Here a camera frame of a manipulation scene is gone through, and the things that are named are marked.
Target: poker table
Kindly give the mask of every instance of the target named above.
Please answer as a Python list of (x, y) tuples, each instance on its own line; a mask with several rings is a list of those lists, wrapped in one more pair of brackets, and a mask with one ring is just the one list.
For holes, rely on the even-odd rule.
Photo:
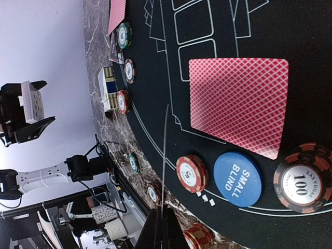
[[(329, 247), (332, 203), (309, 214), (291, 211), (277, 198), (273, 175), (300, 144), (332, 147), (332, 5), (328, 1), (127, 0), (125, 20), (132, 25), (133, 38), (123, 54), (134, 60), (136, 80), (127, 84), (123, 66), (114, 64), (117, 86), (130, 95), (128, 121), (159, 176), (169, 105), (165, 184), (171, 193), (208, 226), (246, 247)], [(190, 126), (188, 61), (236, 57), (280, 58), (289, 63), (284, 130), (275, 160)], [(232, 205), (216, 187), (214, 162), (232, 150), (259, 165), (264, 185), (254, 206)], [(187, 154), (205, 162), (211, 181), (203, 194), (215, 206), (188, 192), (178, 180), (176, 161)]]

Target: green poker chip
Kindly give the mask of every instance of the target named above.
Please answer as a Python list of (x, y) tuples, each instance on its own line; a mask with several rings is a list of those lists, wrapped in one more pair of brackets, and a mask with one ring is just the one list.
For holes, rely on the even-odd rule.
[(127, 48), (131, 44), (133, 30), (129, 22), (123, 22), (118, 29), (118, 44), (121, 49)]
[(129, 163), (133, 172), (138, 174), (140, 172), (140, 165), (137, 157), (133, 153), (129, 154)]

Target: poker chip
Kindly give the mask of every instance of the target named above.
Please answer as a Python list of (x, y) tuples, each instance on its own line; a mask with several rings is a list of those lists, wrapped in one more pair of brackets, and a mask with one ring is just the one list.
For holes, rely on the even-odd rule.
[(307, 152), (286, 157), (277, 167), (273, 183), (280, 202), (306, 214), (320, 209), (332, 194), (331, 166), (321, 156)]
[(133, 172), (138, 174), (140, 172), (140, 165), (135, 154), (129, 154), (129, 163)]
[(127, 91), (118, 91), (118, 106), (122, 114), (126, 114), (130, 111), (130, 98)]
[(155, 203), (160, 203), (161, 201), (161, 187), (157, 183), (150, 184), (147, 188), (147, 192), (151, 200)]
[(184, 232), (184, 236), (190, 249), (198, 249), (196, 242), (194, 241), (192, 236), (188, 234), (188, 232)]
[(176, 173), (185, 189), (192, 193), (203, 191), (209, 183), (209, 175), (203, 161), (195, 155), (180, 157)]
[(257, 163), (241, 152), (222, 154), (214, 163), (214, 181), (220, 193), (240, 207), (254, 205), (262, 193), (262, 176)]
[(123, 22), (118, 29), (118, 44), (121, 49), (127, 48), (131, 44), (132, 28), (129, 22)]
[(202, 231), (205, 233), (205, 235), (208, 236), (208, 238), (209, 238), (210, 246), (213, 245), (214, 234), (213, 234), (213, 232), (209, 228), (207, 228), (204, 224), (202, 224), (200, 222), (196, 222), (192, 226), (197, 226), (200, 229), (202, 229)]
[(126, 81), (129, 84), (133, 84), (135, 82), (135, 77), (136, 77), (136, 67), (132, 59), (128, 58), (124, 62), (124, 72), (126, 76)]
[(317, 143), (305, 143), (297, 147), (292, 151), (293, 153), (309, 153), (314, 156), (319, 156), (324, 158), (327, 163), (332, 165), (332, 151), (326, 148), (323, 145), (317, 144)]
[(209, 249), (213, 245), (212, 232), (201, 223), (194, 223), (184, 232), (189, 248)]

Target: red diamond card pattern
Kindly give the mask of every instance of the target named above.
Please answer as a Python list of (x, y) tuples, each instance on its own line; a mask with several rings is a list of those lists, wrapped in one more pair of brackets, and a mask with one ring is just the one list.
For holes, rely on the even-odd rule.
[(125, 18), (126, 0), (110, 0), (110, 14), (108, 24), (108, 35), (123, 21)]
[(189, 75), (194, 129), (277, 158), (287, 103), (286, 60), (190, 60)]

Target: brown marble surface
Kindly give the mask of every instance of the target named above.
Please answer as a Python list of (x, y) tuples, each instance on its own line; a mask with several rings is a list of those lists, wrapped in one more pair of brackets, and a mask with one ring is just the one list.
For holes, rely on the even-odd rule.
[[(98, 73), (103, 66), (111, 65), (108, 59), (109, 37), (108, 29), (108, 1), (84, 0), (84, 35), (86, 63), (89, 78), (89, 88), (94, 121), (98, 139), (104, 143), (122, 172), (138, 191), (141, 197), (152, 208), (154, 203), (147, 195), (147, 185), (161, 182), (157, 174), (140, 149), (135, 136), (129, 126), (127, 118), (120, 112), (108, 114), (103, 112), (101, 95), (98, 85)], [(141, 166), (140, 174), (134, 174), (128, 162), (128, 154), (135, 153)], [(166, 202), (174, 208), (183, 230), (188, 229), (198, 219), (167, 191)], [(215, 232), (216, 239), (212, 248), (242, 248)]]

